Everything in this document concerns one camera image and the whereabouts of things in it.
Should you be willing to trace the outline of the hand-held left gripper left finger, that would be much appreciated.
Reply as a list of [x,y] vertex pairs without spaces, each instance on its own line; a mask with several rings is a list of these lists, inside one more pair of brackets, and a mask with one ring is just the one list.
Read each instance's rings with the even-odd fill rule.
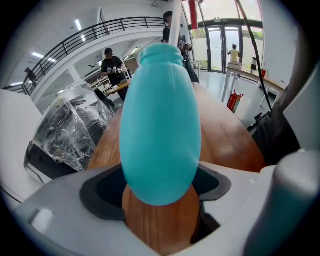
[[126,225],[120,164],[62,176],[45,184],[13,215],[46,256],[154,256]]

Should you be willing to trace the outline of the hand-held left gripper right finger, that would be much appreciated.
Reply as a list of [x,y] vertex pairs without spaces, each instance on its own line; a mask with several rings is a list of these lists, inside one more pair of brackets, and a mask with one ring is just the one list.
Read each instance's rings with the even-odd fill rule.
[[227,168],[204,162],[203,165],[227,176],[230,190],[216,201],[204,203],[204,210],[220,227],[185,249],[186,256],[241,256],[248,236],[263,210],[275,166],[259,173]]

